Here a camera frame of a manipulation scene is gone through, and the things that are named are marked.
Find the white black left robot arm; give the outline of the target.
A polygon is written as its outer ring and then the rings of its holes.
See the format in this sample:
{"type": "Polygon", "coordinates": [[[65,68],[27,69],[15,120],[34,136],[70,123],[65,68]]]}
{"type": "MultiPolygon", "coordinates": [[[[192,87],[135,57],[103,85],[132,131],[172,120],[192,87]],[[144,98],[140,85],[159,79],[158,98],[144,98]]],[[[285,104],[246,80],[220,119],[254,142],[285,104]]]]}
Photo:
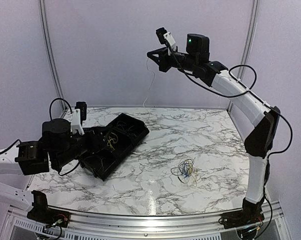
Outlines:
{"type": "MultiPolygon", "coordinates": [[[[38,141],[17,139],[0,151],[0,175],[36,175],[53,169],[60,173],[73,160],[82,162],[86,157],[106,146],[101,127],[83,127],[87,119],[87,104],[79,101],[70,111],[71,120],[53,118],[42,123],[38,141]]],[[[31,220],[52,226],[66,224],[70,213],[52,209],[45,193],[22,190],[0,182],[0,201],[27,212],[31,220]]]]}

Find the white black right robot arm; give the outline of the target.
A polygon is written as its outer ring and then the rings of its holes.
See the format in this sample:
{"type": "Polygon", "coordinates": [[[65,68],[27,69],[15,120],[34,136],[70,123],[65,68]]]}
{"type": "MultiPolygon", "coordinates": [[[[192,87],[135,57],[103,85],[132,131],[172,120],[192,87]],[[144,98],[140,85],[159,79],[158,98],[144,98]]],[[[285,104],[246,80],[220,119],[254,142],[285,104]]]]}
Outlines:
{"type": "Polygon", "coordinates": [[[267,199],[266,185],[270,177],[270,157],[286,152],[291,146],[289,139],[283,150],[273,151],[273,143],[279,121],[287,124],[277,106],[269,105],[246,86],[232,71],[219,61],[210,59],[209,37],[189,33],[186,37],[186,51],[180,52],[171,32],[165,28],[156,30],[160,48],[150,50],[147,57],[157,64],[160,72],[175,68],[191,82],[219,97],[228,99],[252,125],[251,132],[244,139],[249,169],[247,190],[240,210],[233,210],[221,216],[226,228],[251,225],[263,219],[262,205],[267,199]]]}

